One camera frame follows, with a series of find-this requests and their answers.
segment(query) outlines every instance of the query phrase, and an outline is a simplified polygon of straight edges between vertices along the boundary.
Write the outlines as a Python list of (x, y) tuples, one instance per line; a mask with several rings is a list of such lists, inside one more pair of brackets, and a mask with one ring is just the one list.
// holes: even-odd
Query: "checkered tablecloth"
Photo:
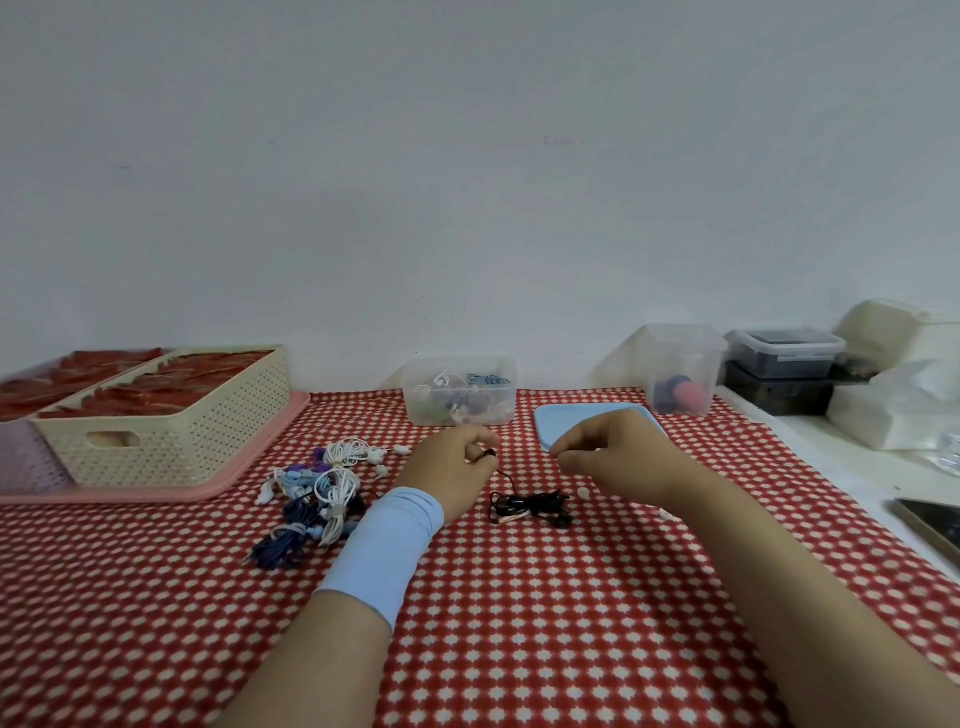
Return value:
[[(487, 520), (489, 491), (438, 534), (396, 626), (381, 725), (776, 725), (784, 710), (749, 633), (686, 527), (562, 477), (533, 411), (639, 401), (635, 390), (521, 391), (499, 428), (521, 493), (574, 496), (568, 531)], [(774, 514), (865, 603), (960, 681), (960, 587), (716, 401), (660, 417), (670, 437)], [(206, 724), (297, 615), (336, 551), (293, 571), (244, 563), (280, 522), (257, 507), (273, 466), (349, 435), (413, 444), (397, 392), (314, 396), (227, 493), (204, 503), (0, 508), (0, 724)], [(390, 455), (391, 476), (402, 459)], [(382, 493), (390, 480), (372, 482)]]

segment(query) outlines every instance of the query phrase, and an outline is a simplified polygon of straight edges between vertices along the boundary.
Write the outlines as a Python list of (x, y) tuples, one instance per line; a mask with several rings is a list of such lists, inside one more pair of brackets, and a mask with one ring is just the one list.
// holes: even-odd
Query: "light blue wristband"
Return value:
[(367, 511), (317, 592), (359, 599), (393, 630), (417, 563), (443, 525), (444, 509), (436, 498), (394, 488)]

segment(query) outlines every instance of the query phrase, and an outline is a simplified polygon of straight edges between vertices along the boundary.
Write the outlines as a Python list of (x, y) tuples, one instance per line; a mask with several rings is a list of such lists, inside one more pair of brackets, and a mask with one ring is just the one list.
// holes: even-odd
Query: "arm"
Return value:
[(500, 444), (489, 430), (464, 425), (418, 445), (398, 487), (367, 512), (310, 603), (219, 725), (373, 723), (396, 616), (417, 562), (434, 534), (460, 518), (496, 472), (496, 458), (484, 456), (477, 442)]
[(630, 410), (581, 423), (551, 449), (565, 473), (683, 519), (801, 728), (956, 725), (960, 691), (849, 592), (745, 491)]

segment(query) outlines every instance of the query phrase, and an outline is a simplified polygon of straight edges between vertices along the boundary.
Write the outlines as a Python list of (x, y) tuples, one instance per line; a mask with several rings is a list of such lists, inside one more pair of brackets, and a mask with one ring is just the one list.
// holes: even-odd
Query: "basket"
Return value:
[[(44, 376), (55, 369), (61, 361), (58, 357), (37, 364), (16, 374), (0, 377), (0, 383), (28, 376)], [(64, 398), (53, 406), (65, 401), (86, 396), (104, 382), (85, 387), (81, 392)], [(8, 423), (0, 423), (0, 494), (34, 493), (50, 494), (75, 486), (70, 473), (57, 459), (43, 435), (36, 428), (35, 421), (23, 417)]]
[[(203, 485), (290, 402), (284, 347), (177, 349), (109, 385), (151, 374), (164, 362), (193, 353), (273, 350), (182, 412), (164, 417), (34, 419), (60, 461), (85, 488)], [(58, 406), (78, 406), (89, 394)]]

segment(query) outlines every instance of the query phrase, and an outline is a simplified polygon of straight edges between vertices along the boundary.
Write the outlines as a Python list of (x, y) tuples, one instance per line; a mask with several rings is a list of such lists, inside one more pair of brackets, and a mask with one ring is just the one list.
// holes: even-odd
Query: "person's right arm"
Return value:
[(567, 474), (681, 518), (717, 574), (800, 728), (960, 723), (960, 690), (844, 587), (745, 491), (639, 413), (577, 425), (550, 450)]

